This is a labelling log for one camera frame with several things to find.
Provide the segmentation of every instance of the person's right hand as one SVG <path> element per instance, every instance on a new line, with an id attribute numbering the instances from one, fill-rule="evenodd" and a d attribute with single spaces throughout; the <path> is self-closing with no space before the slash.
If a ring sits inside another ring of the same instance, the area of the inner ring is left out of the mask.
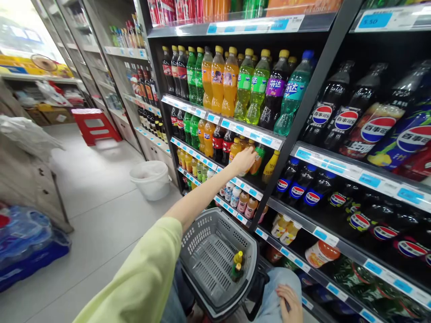
<path id="1" fill-rule="evenodd" d="M 294 290 L 287 285 L 278 285 L 275 291 L 280 297 L 283 323 L 302 323 L 302 304 L 299 302 Z M 286 302 L 289 303 L 290 311 L 287 311 Z"/>

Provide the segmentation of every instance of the yellow bottle cap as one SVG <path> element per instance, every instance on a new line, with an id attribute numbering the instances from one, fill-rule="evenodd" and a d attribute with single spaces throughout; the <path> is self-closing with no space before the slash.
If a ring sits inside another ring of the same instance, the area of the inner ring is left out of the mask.
<path id="1" fill-rule="evenodd" d="M 278 57 L 285 57 L 288 58 L 289 57 L 290 52 L 287 49 L 282 49 L 280 51 L 280 54 L 278 55 Z"/>
<path id="2" fill-rule="evenodd" d="M 271 56 L 271 51 L 268 49 L 262 49 L 262 51 L 260 52 L 261 56 L 265 56 L 265 57 L 270 57 Z"/>

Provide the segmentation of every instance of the basket handle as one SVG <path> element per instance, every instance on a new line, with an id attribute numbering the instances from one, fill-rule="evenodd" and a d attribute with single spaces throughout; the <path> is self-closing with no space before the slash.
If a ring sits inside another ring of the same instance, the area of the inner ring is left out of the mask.
<path id="1" fill-rule="evenodd" d="M 255 305 L 253 306 L 253 309 L 251 312 L 248 312 L 248 309 L 246 307 L 246 304 L 242 304 L 242 308 L 244 309 L 244 312 L 247 315 L 247 318 L 249 321 L 254 321 L 256 318 L 256 315 L 260 309 L 260 306 L 262 305 L 262 298 L 264 297 L 264 291 L 265 291 L 265 285 L 269 282 L 269 276 L 266 274 L 266 272 L 258 270 L 256 281 L 254 283 L 254 287 L 250 290 L 248 299 L 251 299 L 252 295 L 258 295 L 259 298 L 255 301 Z"/>

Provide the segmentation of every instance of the purple bottle label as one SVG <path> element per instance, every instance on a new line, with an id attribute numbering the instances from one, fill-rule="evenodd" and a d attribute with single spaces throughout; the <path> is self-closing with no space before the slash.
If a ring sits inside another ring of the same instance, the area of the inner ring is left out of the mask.
<path id="1" fill-rule="evenodd" d="M 283 96 L 286 83 L 280 79 L 269 79 L 268 86 L 266 87 L 266 95 L 269 96 Z"/>

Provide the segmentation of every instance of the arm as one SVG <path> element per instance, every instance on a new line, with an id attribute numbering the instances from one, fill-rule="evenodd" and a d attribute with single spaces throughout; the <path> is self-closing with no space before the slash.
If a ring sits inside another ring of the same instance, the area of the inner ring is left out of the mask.
<path id="1" fill-rule="evenodd" d="M 202 210 L 210 204 L 223 185 L 239 173 L 250 169 L 255 162 L 256 155 L 257 153 L 251 147 L 238 153 L 220 173 L 215 174 L 176 202 L 164 217 L 176 218 L 181 222 L 183 232 L 185 232 Z"/>

